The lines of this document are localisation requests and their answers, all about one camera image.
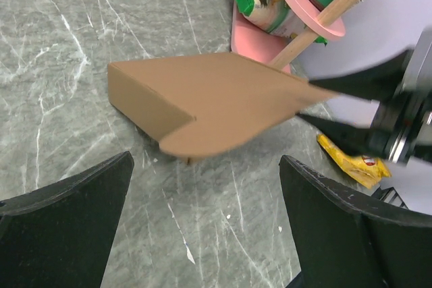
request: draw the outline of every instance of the wooden dowel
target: wooden dowel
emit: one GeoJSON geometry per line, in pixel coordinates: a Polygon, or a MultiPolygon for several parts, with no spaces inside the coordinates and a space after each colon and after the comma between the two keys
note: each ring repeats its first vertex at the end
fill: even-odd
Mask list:
{"type": "Polygon", "coordinates": [[[306,27],[304,31],[291,41],[276,57],[271,60],[270,66],[282,70],[287,64],[294,60],[301,52],[316,40],[318,34],[306,27]]]}

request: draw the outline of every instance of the white wall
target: white wall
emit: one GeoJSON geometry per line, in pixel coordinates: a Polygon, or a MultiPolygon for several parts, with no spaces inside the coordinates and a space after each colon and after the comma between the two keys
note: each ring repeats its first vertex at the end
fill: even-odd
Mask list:
{"type": "MultiPolygon", "coordinates": [[[[336,76],[362,69],[415,45],[423,28],[432,25],[432,0],[365,0],[344,15],[346,36],[327,48],[312,45],[300,56],[309,76],[336,76]]],[[[370,123],[377,105],[352,98],[329,102],[340,118],[370,123]]],[[[390,166],[394,186],[412,210],[432,214],[432,166],[410,161],[407,168],[390,166]]]]}

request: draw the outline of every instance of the pink wooden stand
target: pink wooden stand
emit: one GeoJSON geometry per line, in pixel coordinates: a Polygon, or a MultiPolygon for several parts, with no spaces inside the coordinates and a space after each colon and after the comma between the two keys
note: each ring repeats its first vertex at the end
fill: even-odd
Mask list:
{"type": "Polygon", "coordinates": [[[253,26],[234,5],[232,25],[232,51],[277,69],[290,71],[290,62],[305,50],[318,36],[338,40],[345,35],[340,16],[358,0],[333,0],[323,11],[309,0],[286,0],[294,13],[307,25],[304,32],[288,45],[287,41],[268,35],[253,26]]]}

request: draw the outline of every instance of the cardboard flap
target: cardboard flap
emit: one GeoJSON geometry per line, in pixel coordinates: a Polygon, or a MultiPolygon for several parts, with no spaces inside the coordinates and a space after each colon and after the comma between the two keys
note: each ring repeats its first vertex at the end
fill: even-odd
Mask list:
{"type": "Polygon", "coordinates": [[[234,53],[115,62],[110,80],[111,103],[183,158],[231,150],[335,95],[234,53]]]}
{"type": "Polygon", "coordinates": [[[209,109],[209,114],[165,136],[159,147],[167,154],[184,158],[214,156],[231,150],[292,118],[299,110],[329,98],[328,92],[304,86],[306,96],[295,96],[287,88],[274,88],[229,107],[209,109]]]}

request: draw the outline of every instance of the snack package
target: snack package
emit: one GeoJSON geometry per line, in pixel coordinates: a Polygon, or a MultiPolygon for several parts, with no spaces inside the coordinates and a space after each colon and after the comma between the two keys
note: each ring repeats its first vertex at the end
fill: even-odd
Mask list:
{"type": "MultiPolygon", "coordinates": [[[[236,0],[236,3],[238,11],[249,22],[269,34],[292,40],[306,28],[285,0],[236,0]]],[[[323,37],[315,42],[327,44],[323,37]]]]}
{"type": "Polygon", "coordinates": [[[323,134],[317,136],[317,141],[343,172],[368,189],[379,183],[383,177],[392,176],[381,159],[348,156],[323,134]]]}

